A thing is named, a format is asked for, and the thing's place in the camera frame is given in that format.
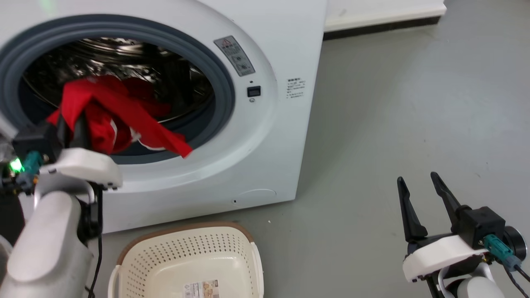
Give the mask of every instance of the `green led light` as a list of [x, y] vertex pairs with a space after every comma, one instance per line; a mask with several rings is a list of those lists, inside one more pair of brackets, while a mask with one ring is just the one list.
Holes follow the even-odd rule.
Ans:
[[16, 159], [16, 160], [10, 162], [9, 163], [9, 167], [15, 173], [20, 173], [20, 172], [24, 171], [24, 167], [22, 166], [22, 162], [20, 161], [20, 159]]

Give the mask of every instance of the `washing machine opening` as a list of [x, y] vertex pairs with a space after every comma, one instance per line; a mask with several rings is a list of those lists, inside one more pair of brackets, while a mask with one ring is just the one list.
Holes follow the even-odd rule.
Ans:
[[[37, 124], [61, 102], [66, 82], [91, 75], [136, 77], [171, 106], [157, 120], [197, 149], [229, 121], [229, 71], [202, 42], [166, 25], [122, 15], [80, 15], [37, 25], [0, 49], [0, 111], [15, 128]], [[112, 156], [120, 164], [174, 158], [139, 143]]]

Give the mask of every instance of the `gray warning sticker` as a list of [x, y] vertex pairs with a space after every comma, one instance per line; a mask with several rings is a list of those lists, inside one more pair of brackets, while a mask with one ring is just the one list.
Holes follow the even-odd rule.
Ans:
[[256, 72], [254, 66], [250, 63], [249, 58], [233, 36], [219, 38], [214, 40], [214, 43], [221, 51], [223, 51], [226, 58], [230, 60], [230, 63], [232, 63], [232, 66], [234, 66], [239, 76], [249, 75]]
[[287, 98], [304, 96], [305, 80], [296, 77], [287, 80]]

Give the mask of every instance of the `white wall base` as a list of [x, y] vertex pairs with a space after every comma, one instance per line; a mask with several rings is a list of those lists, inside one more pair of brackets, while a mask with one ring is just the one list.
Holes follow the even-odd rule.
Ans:
[[338, 31], [344, 29], [366, 27], [370, 25], [423, 19], [432, 16], [441, 16], [445, 14], [446, 10], [447, 8], [443, 3], [437, 3], [432, 5], [421, 5], [419, 7], [411, 7], [406, 9], [390, 10], [384, 13], [355, 14], [345, 17], [332, 17], [328, 15], [324, 31]]

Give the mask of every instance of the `white washing machine panel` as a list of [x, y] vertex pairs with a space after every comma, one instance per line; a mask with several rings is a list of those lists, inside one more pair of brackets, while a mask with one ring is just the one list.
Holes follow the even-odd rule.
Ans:
[[[106, 232], [295, 198], [322, 42], [326, 0], [32, 0], [0, 4], [0, 48], [63, 17], [126, 15], [200, 41], [235, 91], [225, 127], [187, 159], [122, 165], [124, 187], [105, 194]], [[255, 73], [239, 76], [214, 40], [233, 36]], [[261, 95], [249, 98], [249, 86]], [[0, 117], [0, 128], [16, 128]]]

